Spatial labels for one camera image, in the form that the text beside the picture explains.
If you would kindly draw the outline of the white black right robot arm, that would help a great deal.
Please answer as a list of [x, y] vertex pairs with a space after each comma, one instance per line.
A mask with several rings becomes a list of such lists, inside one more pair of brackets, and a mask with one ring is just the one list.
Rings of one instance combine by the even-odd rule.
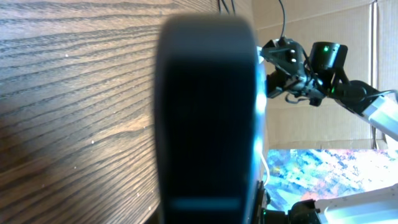
[[268, 98], [283, 93], [285, 101], [308, 101], [320, 106], [325, 98], [360, 117], [392, 139], [397, 139], [397, 101], [388, 95], [397, 90], [379, 91], [371, 85], [349, 80], [344, 70], [348, 48], [334, 42], [315, 42], [309, 54], [296, 41], [282, 37], [259, 47], [260, 60], [275, 67], [266, 77]]

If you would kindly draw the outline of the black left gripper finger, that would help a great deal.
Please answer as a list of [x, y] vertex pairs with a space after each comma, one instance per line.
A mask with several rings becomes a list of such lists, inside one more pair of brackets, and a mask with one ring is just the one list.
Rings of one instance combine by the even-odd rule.
[[162, 27], [154, 135], [162, 223], [251, 223], [266, 93], [251, 26], [183, 14]]

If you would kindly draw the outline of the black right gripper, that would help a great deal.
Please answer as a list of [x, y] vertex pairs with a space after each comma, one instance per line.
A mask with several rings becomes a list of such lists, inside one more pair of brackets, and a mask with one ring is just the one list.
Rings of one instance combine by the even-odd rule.
[[320, 83], [311, 72], [309, 60], [298, 42], [285, 37], [270, 40], [261, 49], [260, 56], [275, 66], [275, 70], [266, 76], [268, 98], [276, 98], [286, 92], [297, 99], [291, 101], [286, 96], [288, 103], [308, 100], [312, 106], [321, 104], [323, 93], [318, 88]]

